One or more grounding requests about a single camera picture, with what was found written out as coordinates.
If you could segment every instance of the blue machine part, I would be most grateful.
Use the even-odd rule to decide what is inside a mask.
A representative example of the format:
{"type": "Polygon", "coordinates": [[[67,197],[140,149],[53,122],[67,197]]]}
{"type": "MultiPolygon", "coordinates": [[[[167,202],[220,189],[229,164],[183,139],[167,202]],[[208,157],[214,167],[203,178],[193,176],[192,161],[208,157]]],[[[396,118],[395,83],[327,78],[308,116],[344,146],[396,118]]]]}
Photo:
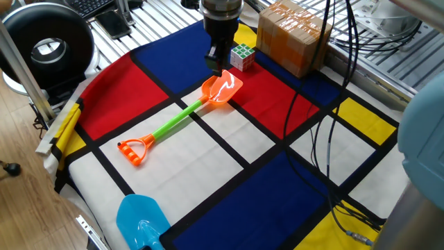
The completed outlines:
{"type": "Polygon", "coordinates": [[[159,237],[170,225],[157,202],[143,195],[129,194],[117,212],[117,227],[131,250],[150,247],[163,250],[159,237]]]}
{"type": "Polygon", "coordinates": [[[398,143],[411,182],[444,210],[444,72],[419,91],[405,109],[398,143]]]}

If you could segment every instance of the orange shovel grip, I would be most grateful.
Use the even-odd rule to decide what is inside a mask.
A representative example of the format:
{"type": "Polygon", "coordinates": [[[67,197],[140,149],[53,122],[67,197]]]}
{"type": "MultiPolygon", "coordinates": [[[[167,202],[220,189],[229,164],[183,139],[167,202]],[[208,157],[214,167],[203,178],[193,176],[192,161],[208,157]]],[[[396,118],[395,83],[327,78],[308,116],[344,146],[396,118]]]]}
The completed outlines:
{"type": "Polygon", "coordinates": [[[126,140],[124,142],[119,142],[117,144],[117,147],[119,148],[120,152],[122,152],[122,154],[129,159],[129,161],[134,165],[134,166],[139,166],[140,163],[142,162],[142,160],[145,158],[146,155],[146,145],[145,142],[142,140],[126,140]],[[131,149],[130,145],[128,145],[128,142],[140,142],[145,146],[145,150],[144,150],[144,155],[142,157],[139,157],[136,152],[134,152],[133,149],[131,149]]]}

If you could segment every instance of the wire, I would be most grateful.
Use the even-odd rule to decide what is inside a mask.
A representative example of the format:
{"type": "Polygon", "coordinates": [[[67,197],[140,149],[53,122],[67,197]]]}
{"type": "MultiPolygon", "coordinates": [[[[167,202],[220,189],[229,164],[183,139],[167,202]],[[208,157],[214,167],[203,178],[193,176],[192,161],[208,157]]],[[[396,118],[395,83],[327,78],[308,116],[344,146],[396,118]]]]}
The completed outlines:
{"type": "MultiPolygon", "coordinates": [[[[400,47],[406,45],[408,42],[410,42],[413,39],[414,35],[419,31],[419,28],[421,27],[421,25],[422,25],[422,22],[419,22],[418,25],[412,30],[412,32],[407,37],[404,37],[402,39],[392,40],[390,42],[380,42],[380,43],[372,43],[372,44],[360,44],[360,43],[357,43],[361,47],[377,46],[377,45],[380,45],[381,47],[384,47],[384,46],[386,46],[386,45],[388,45],[390,43],[402,41],[401,44],[399,44],[399,45],[397,45],[397,46],[395,46],[393,48],[390,48],[390,49],[380,49],[380,48],[379,49],[363,49],[363,48],[359,47],[357,50],[359,50],[359,51],[371,51],[371,52],[385,52],[385,51],[393,51],[393,50],[399,49],[400,47]]],[[[340,47],[342,47],[344,49],[350,49],[351,48],[350,45],[342,44],[342,43],[345,43],[344,40],[340,40],[340,39],[336,39],[335,38],[335,41],[339,42],[339,43],[336,43],[336,45],[338,45],[338,46],[340,46],[340,47]]]]}
{"type": "MultiPolygon", "coordinates": [[[[309,69],[311,69],[314,66],[314,62],[318,57],[319,51],[321,50],[321,45],[322,45],[322,41],[323,41],[323,37],[325,34],[325,29],[327,27],[327,18],[328,18],[328,13],[330,10],[330,0],[327,0],[325,2],[325,13],[324,13],[324,18],[323,18],[323,23],[321,26],[321,33],[319,35],[319,40],[318,43],[316,44],[316,48],[314,50],[314,54],[313,54],[313,58],[311,59],[310,65],[309,65],[309,69]]],[[[300,91],[302,91],[304,85],[306,83],[305,78],[302,79],[302,83],[300,84],[300,91]]],[[[289,111],[287,113],[287,116],[285,117],[285,123],[284,123],[284,135],[282,137],[282,141],[284,143],[284,145],[287,145],[287,125],[289,123],[290,120],[290,114],[291,111],[293,110],[293,106],[294,103],[296,102],[296,99],[298,98],[299,92],[295,92],[291,103],[290,103],[290,107],[289,107],[289,111]]],[[[308,182],[296,169],[296,167],[294,166],[293,162],[290,159],[290,155],[289,155],[289,150],[287,149],[287,146],[284,146],[285,148],[285,155],[287,156],[287,160],[292,168],[292,170],[294,171],[294,173],[306,184],[308,185],[311,189],[313,189],[314,191],[316,191],[317,193],[319,193],[322,197],[325,197],[325,194],[323,194],[321,191],[319,191],[317,188],[315,188],[310,182],[308,182]]]]}
{"type": "MultiPolygon", "coordinates": [[[[304,4],[304,3],[299,3],[299,2],[295,2],[295,3],[298,4],[299,6],[302,6],[302,7],[305,7],[305,8],[309,8],[309,9],[315,10],[317,12],[322,12],[323,11],[323,10],[319,10],[318,8],[311,7],[311,6],[309,6],[307,4],[304,4]]],[[[348,16],[348,15],[342,14],[342,13],[334,13],[334,15],[341,15],[341,16],[344,16],[344,17],[348,16]]],[[[408,18],[408,17],[411,17],[411,16],[409,16],[409,15],[397,16],[397,17],[357,17],[357,16],[355,16],[355,18],[358,18],[358,19],[359,18],[363,18],[363,19],[403,19],[403,18],[408,18]]]]}
{"type": "MultiPolygon", "coordinates": [[[[350,2],[348,1],[348,0],[346,0],[346,3],[347,3],[347,9],[348,9],[348,12],[350,13],[352,13],[352,11],[351,11],[351,5],[350,5],[350,2]]],[[[334,7],[333,7],[333,12],[335,13],[336,12],[336,10],[335,10],[335,6],[336,5],[336,0],[334,1],[334,7]]],[[[318,41],[318,44],[316,45],[316,49],[315,49],[315,53],[314,53],[314,56],[313,56],[313,59],[312,59],[312,61],[310,62],[310,66],[309,66],[309,68],[311,69],[312,67],[313,67],[313,65],[314,65],[314,61],[316,60],[316,57],[317,57],[317,54],[318,54],[318,52],[319,52],[319,49],[320,49],[320,47],[321,47],[321,41],[323,40],[323,34],[324,34],[324,32],[325,32],[325,27],[326,27],[326,23],[327,23],[327,16],[328,16],[328,14],[329,14],[329,10],[330,10],[330,0],[327,0],[326,1],[326,7],[325,7],[325,13],[324,13],[324,19],[323,19],[323,26],[322,26],[322,28],[321,28],[321,34],[320,34],[320,39],[319,39],[319,41],[318,41]]],[[[358,38],[358,32],[357,32],[357,26],[356,26],[356,21],[355,21],[355,19],[353,18],[353,15],[351,14],[351,15],[348,15],[349,16],[349,18],[348,18],[348,29],[349,29],[349,34],[352,34],[352,32],[355,32],[355,40],[356,40],[356,44],[355,44],[355,46],[356,46],[356,49],[358,49],[359,48],[359,38],[358,38]]],[[[353,41],[352,41],[352,36],[350,35],[349,36],[349,46],[350,47],[352,47],[354,44],[353,44],[353,41]]],[[[346,72],[346,75],[345,75],[345,78],[344,78],[344,82],[343,82],[343,85],[342,85],[342,88],[341,88],[341,93],[340,93],[340,95],[339,95],[339,100],[341,100],[341,97],[342,97],[342,93],[344,92],[344,90],[345,90],[345,88],[346,88],[346,86],[347,86],[347,84],[350,82],[350,79],[352,78],[352,76],[353,76],[353,74],[354,74],[354,72],[355,72],[355,69],[356,69],[356,64],[357,64],[357,56],[358,56],[358,52],[355,52],[355,58],[354,58],[354,60],[353,60],[353,50],[352,49],[350,49],[350,53],[349,53],[349,57],[348,57],[348,68],[347,68],[347,72],[346,72]]],[[[303,86],[304,86],[304,84],[305,84],[305,78],[302,80],[302,83],[301,83],[301,86],[300,86],[300,91],[302,91],[302,89],[303,89],[303,86]]],[[[289,107],[289,111],[288,111],[288,113],[287,113],[287,116],[286,116],[286,119],[285,119],[285,123],[284,123],[284,135],[283,135],[283,142],[284,142],[284,145],[287,145],[287,126],[288,126],[288,123],[289,123],[289,118],[290,118],[290,115],[291,115],[291,111],[292,111],[292,109],[293,109],[293,106],[294,106],[294,103],[296,102],[296,99],[297,99],[297,97],[298,97],[298,92],[296,92],[295,94],[294,94],[294,96],[293,96],[293,98],[292,98],[292,100],[291,100],[291,103],[290,103],[290,107],[289,107]]],[[[307,116],[309,115],[309,112],[310,112],[310,110],[311,110],[311,108],[312,108],[312,106],[313,105],[311,105],[310,107],[309,107],[309,110],[307,111],[307,116]]],[[[310,129],[310,131],[311,131],[311,140],[312,140],[312,142],[313,142],[313,147],[312,147],[312,149],[311,149],[311,160],[312,160],[312,162],[313,162],[313,164],[314,164],[314,166],[316,166],[317,167],[317,169],[319,169],[319,164],[318,164],[318,161],[317,161],[317,156],[316,156],[316,143],[317,143],[317,139],[318,139],[318,132],[319,132],[319,128],[320,128],[320,125],[321,125],[321,122],[322,122],[322,120],[321,121],[319,121],[319,123],[318,123],[318,126],[317,126],[317,128],[316,128],[316,132],[315,132],[315,136],[313,137],[313,133],[312,133],[312,130],[310,129]]],[[[285,148],[285,154],[286,154],[286,156],[287,156],[287,160],[288,160],[288,162],[289,162],[289,164],[290,164],[290,166],[291,166],[291,168],[292,168],[292,170],[295,172],[295,174],[306,184],[306,185],[308,185],[311,189],[313,189],[314,191],[316,191],[317,193],[319,193],[322,197],[326,197],[327,199],[328,199],[328,203],[329,203],[329,207],[330,207],[330,210],[331,210],[331,212],[332,212],[332,216],[333,216],[333,218],[334,218],[334,220],[335,220],[335,222],[337,223],[337,225],[338,225],[338,227],[344,232],[344,233],[346,233],[347,235],[349,235],[349,236],[351,236],[351,237],[353,237],[353,238],[358,238],[358,236],[357,236],[357,234],[356,233],[352,233],[352,232],[350,232],[350,231],[347,231],[347,230],[345,230],[344,229],[344,227],[341,225],[341,223],[339,222],[339,220],[337,219],[337,217],[336,217],[336,215],[335,215],[335,213],[334,213],[334,209],[333,209],[333,202],[335,202],[335,203],[338,203],[338,206],[340,206],[341,208],[343,208],[345,211],[347,211],[347,213],[350,215],[350,216],[352,216],[352,217],[355,217],[355,218],[357,218],[358,220],[360,220],[360,221],[362,221],[363,223],[365,223],[365,224],[367,224],[368,226],[370,226],[371,228],[375,228],[376,226],[378,226],[376,223],[374,223],[374,222],[372,222],[368,217],[366,217],[365,215],[362,215],[361,213],[357,213],[357,212],[354,212],[353,210],[351,210],[351,209],[348,209],[348,208],[346,208],[346,206],[345,205],[343,205],[342,204],[342,202],[341,202],[341,200],[331,191],[331,189],[330,188],[328,188],[328,185],[329,184],[327,184],[327,195],[325,195],[325,194],[323,194],[320,190],[318,190],[316,187],[314,187],[311,183],[309,183],[299,172],[298,172],[298,170],[295,168],[295,166],[293,165],[293,163],[292,163],[292,161],[291,161],[291,159],[290,159],[290,156],[289,156],[289,152],[288,152],[288,149],[287,149],[287,147],[284,147],[285,148]]],[[[327,177],[328,178],[330,178],[330,164],[328,164],[327,165],[327,177]]]]}
{"type": "MultiPolygon", "coordinates": [[[[410,28],[410,29],[408,29],[406,31],[403,31],[401,33],[398,33],[397,35],[393,35],[391,37],[375,37],[376,35],[374,35],[372,37],[362,36],[362,35],[358,35],[358,36],[359,36],[359,39],[363,38],[363,39],[372,39],[372,40],[386,40],[386,39],[392,40],[392,39],[397,38],[397,37],[405,37],[406,34],[407,35],[411,34],[411,32],[415,29],[415,27],[410,28]]],[[[345,31],[343,31],[343,30],[341,30],[340,28],[337,28],[337,27],[333,27],[333,29],[338,31],[338,32],[340,32],[340,33],[342,33],[342,34],[344,34],[344,35],[347,35],[347,36],[353,35],[353,34],[349,34],[349,33],[345,32],[345,31]]]]}

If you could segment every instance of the keyboard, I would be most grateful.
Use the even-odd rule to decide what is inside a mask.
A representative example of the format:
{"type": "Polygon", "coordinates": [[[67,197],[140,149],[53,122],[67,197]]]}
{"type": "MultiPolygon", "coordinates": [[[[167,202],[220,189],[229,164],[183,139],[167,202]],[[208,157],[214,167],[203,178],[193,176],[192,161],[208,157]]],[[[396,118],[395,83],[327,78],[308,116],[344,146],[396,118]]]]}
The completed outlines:
{"type": "Polygon", "coordinates": [[[65,0],[84,19],[98,14],[102,9],[113,4],[113,0],[65,0]]]}

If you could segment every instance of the cardboard box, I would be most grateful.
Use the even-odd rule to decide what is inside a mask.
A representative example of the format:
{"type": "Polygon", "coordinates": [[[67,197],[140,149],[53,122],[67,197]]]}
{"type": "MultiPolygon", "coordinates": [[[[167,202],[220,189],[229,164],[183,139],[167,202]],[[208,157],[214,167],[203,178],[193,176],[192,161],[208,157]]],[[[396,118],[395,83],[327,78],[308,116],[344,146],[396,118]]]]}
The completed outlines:
{"type": "MultiPolygon", "coordinates": [[[[323,20],[290,0],[261,11],[256,47],[297,77],[309,73],[309,65],[321,34],[323,20]]],[[[327,24],[313,69],[323,64],[332,26],[327,24]]]]}

